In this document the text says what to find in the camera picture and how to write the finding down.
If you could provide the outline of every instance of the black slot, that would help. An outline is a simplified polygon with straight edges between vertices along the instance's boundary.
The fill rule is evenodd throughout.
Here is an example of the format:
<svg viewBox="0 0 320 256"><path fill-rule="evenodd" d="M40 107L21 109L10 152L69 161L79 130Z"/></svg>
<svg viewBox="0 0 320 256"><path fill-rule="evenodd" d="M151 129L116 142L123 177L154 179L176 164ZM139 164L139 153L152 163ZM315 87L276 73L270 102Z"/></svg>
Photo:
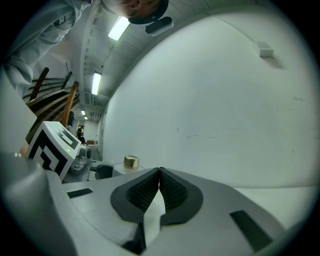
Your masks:
<svg viewBox="0 0 320 256"><path fill-rule="evenodd" d="M76 190L76 191L72 191L72 192L67 192L67 194L70 198L76 198L76 197L90 194L92 192L93 191L90 188L85 188L85 189L80 189L80 190Z"/></svg>
<svg viewBox="0 0 320 256"><path fill-rule="evenodd" d="M266 232L245 211L235 211L230 213L230 216L255 252L272 242Z"/></svg>

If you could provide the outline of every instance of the ceiling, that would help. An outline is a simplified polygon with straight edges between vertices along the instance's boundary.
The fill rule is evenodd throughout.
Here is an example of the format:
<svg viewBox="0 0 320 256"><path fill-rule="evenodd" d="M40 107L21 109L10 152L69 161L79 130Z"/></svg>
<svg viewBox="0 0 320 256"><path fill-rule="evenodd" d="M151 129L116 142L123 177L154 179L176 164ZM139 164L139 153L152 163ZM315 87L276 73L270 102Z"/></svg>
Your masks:
<svg viewBox="0 0 320 256"><path fill-rule="evenodd" d="M170 0L164 17L173 19L174 26L199 15L201 12L235 5L256 5L256 0ZM130 24L118 41L108 34L118 16L102 11L99 1L93 2L87 14L83 13L78 23L79 32L83 33L82 43L73 48L74 75L80 81L80 103L78 108L86 110L91 121L98 122L110 98L126 74L139 58L157 44L160 38L170 35L170 30L156 37L145 32L146 25ZM98 95L92 95L94 72L102 73Z"/></svg>

